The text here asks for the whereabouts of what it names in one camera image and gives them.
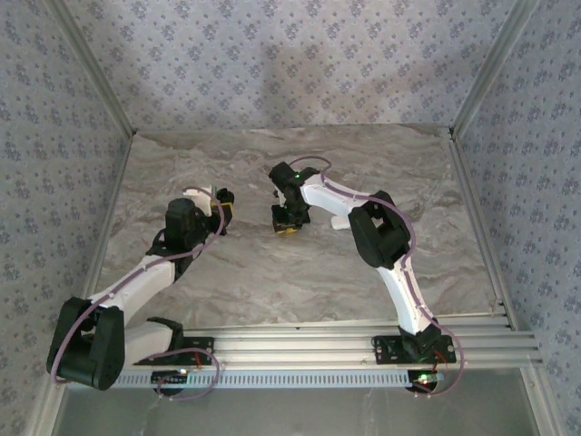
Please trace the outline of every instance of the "patterned wall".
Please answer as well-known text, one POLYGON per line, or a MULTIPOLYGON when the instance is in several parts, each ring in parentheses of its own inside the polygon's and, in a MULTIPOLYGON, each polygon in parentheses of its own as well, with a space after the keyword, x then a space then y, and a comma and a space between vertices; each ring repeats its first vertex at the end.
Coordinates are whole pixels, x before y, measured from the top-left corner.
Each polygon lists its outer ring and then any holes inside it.
POLYGON ((4 1, 0 15, 0 435, 17 435, 126 141, 44 4, 4 1))
POLYGON ((137 130, 451 124, 512 0, 67 0, 137 130))
POLYGON ((541 0, 462 139, 517 310, 581 434, 581 5, 541 0))

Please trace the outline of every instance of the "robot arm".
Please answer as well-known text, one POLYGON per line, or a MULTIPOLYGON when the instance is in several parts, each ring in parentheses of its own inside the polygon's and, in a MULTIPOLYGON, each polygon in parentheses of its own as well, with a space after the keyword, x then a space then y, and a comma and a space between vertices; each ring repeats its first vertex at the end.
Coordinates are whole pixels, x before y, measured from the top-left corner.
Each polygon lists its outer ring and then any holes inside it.
MULTIPOLYGON (((334 229, 350 228, 359 255, 374 267, 388 288, 398 314, 399 330, 410 356, 419 361, 440 339, 441 332, 426 316, 433 317, 418 291, 416 277, 409 263, 404 265, 409 250, 409 230, 401 217, 389 208, 361 198, 370 197, 325 178, 312 168, 295 172, 286 163, 279 163, 269 174, 280 204, 272 206, 273 226, 277 233, 291 233, 310 222, 308 210, 318 206, 333 213, 334 229), (339 188, 351 197, 328 187, 339 188), (418 302, 414 299, 416 290, 418 302)), ((394 204, 382 191, 372 195, 394 204)))
MULTIPOLYGON (((193 190, 185 190, 184 194, 192 196, 193 190)), ((225 223, 221 232, 224 235, 232 217, 234 196, 228 190, 221 189, 215 197, 224 210, 225 223)), ((139 362, 158 352, 182 348, 183 328, 178 322, 150 318, 137 327, 125 327, 156 293, 178 280, 193 261, 191 254, 179 259, 170 256, 190 252, 204 243, 211 233, 218 231, 220 215, 217 207, 211 205, 206 195, 198 195, 195 200, 179 198, 169 203, 165 228, 158 232, 145 257, 122 279, 88 300, 73 297, 64 303, 46 362, 49 372, 73 323, 89 306, 122 283, 125 284, 121 290, 101 303, 74 333, 60 361, 57 375, 106 390, 125 364, 139 362), (146 265, 156 261, 154 266, 145 269, 146 265), (127 282, 128 277, 138 269, 144 271, 127 282)))

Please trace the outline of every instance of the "purple cable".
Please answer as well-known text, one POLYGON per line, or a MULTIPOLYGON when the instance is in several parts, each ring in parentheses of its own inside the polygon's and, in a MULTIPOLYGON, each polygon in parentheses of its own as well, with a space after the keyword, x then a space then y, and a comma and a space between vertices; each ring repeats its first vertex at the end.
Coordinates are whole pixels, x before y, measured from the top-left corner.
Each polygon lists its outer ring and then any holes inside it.
POLYGON ((464 349, 462 348, 462 344, 460 343, 458 337, 448 327, 444 327, 439 322, 435 321, 431 316, 429 316, 429 313, 422 307, 421 303, 419 302, 419 297, 416 294, 416 290, 414 289, 414 285, 411 281, 411 277, 409 276, 409 272, 406 269, 407 268, 406 262, 408 260, 411 261, 411 259, 410 259, 411 255, 416 251, 416 232, 414 231, 413 225, 411 224, 411 220, 400 209, 398 209, 393 204, 386 202, 385 200, 381 200, 380 198, 372 197, 369 195, 353 195, 352 193, 349 193, 347 191, 343 191, 342 189, 337 188, 336 186, 333 186, 332 184, 327 182, 325 175, 326 175, 327 171, 331 168, 332 162, 329 159, 327 159, 326 157, 317 156, 317 155, 302 156, 302 157, 299 157, 299 158, 291 161, 289 163, 289 165, 293 165, 297 162, 304 161, 307 159, 316 159, 316 160, 323 161, 325 164, 327 164, 327 166, 320 171, 320 179, 322 180, 323 185, 326 188, 330 189, 334 193, 338 193, 339 195, 342 195, 342 196, 348 197, 348 198, 352 198, 354 200, 361 200, 361 201, 365 201, 365 202, 373 202, 373 203, 381 204, 382 206, 385 206, 388 209, 390 209, 393 213, 396 213, 399 216, 399 218, 401 218, 401 220, 404 222, 404 224, 406 224, 406 227, 408 227, 408 230, 409 230, 409 250, 403 256, 403 258, 401 260, 401 264, 402 264, 402 271, 406 277, 406 282, 408 283, 411 297, 414 299, 414 303, 418 307, 421 314, 424 315, 424 317, 428 321, 430 321, 432 324, 434 324, 438 329, 440 329, 444 333, 447 333, 450 336, 450 338, 452 338, 452 340, 456 343, 457 348, 458 348, 459 359, 460 359, 459 369, 458 369, 458 377, 446 389, 444 389, 443 391, 437 392, 437 393, 431 393, 431 395, 437 396, 437 395, 441 395, 443 393, 450 391, 458 384, 460 378, 462 377, 462 372, 464 371, 464 349))
POLYGON ((213 365, 216 367, 216 373, 214 375, 214 378, 212 379, 212 382, 208 385, 208 387, 200 392, 200 393, 196 393, 195 395, 190 395, 188 397, 170 397, 168 395, 164 395, 162 393, 162 385, 163 383, 171 378, 171 376, 167 376, 167 377, 162 377, 160 380, 157 381, 157 394, 160 396, 160 398, 165 398, 166 400, 169 401, 193 401, 193 400, 199 400, 200 398, 205 397, 206 395, 208 395, 215 387, 216 384, 218 384, 218 381, 220 380, 220 363, 218 362, 218 359, 216 359, 216 356, 214 356, 211 352, 207 352, 206 350, 204 350, 203 348, 195 348, 195 347, 191 347, 191 348, 182 348, 180 350, 174 350, 172 352, 158 352, 156 354, 152 354, 149 357, 146 357, 145 359, 157 359, 158 357, 168 357, 168 356, 174 356, 176 354, 184 354, 185 352, 200 352, 201 354, 205 354, 206 356, 208 356, 210 359, 212 359, 212 363, 213 365))
POLYGON ((220 202, 218 201, 218 199, 216 199, 211 193, 209 193, 205 189, 198 188, 196 186, 188 186, 186 188, 183 188, 183 191, 185 192, 188 189, 195 189, 201 193, 205 193, 206 195, 208 195, 212 199, 212 201, 216 204, 216 206, 218 206, 218 214, 220 215, 220 224, 218 225, 218 230, 216 231, 216 233, 208 240, 208 242, 206 244, 199 245, 187 253, 180 253, 180 254, 174 254, 172 256, 161 257, 160 259, 156 259, 155 261, 149 262, 146 265, 144 265, 142 268, 133 271, 131 274, 129 274, 123 280, 118 282, 109 293, 107 293, 106 295, 101 297, 99 300, 95 301, 83 313, 81 313, 81 316, 79 316, 79 318, 73 323, 70 330, 65 335, 65 337, 63 339, 63 343, 61 343, 61 346, 59 347, 58 352, 56 352, 56 356, 54 357, 53 366, 51 367, 51 380, 53 381, 53 383, 55 383, 55 384, 68 383, 68 381, 58 380, 58 378, 56 376, 56 372, 58 371, 58 367, 61 364, 61 360, 63 359, 64 351, 66 350, 66 347, 68 346, 68 344, 71 342, 71 339, 73 339, 74 333, 78 330, 78 328, 81 326, 83 321, 86 320, 89 317, 89 315, 96 310, 97 307, 99 307, 101 304, 103 304, 104 302, 106 302, 110 298, 114 297, 124 286, 126 286, 128 283, 130 283, 132 280, 134 280, 140 274, 147 271, 147 269, 152 268, 155 265, 158 265, 158 264, 163 263, 163 262, 175 261, 175 260, 181 259, 183 257, 188 257, 188 256, 191 256, 191 255, 196 254, 196 253, 201 253, 206 248, 208 248, 210 245, 212 245, 213 242, 218 238, 218 236, 220 236, 220 233, 222 232, 222 229, 224 228, 224 210, 220 206, 220 202))

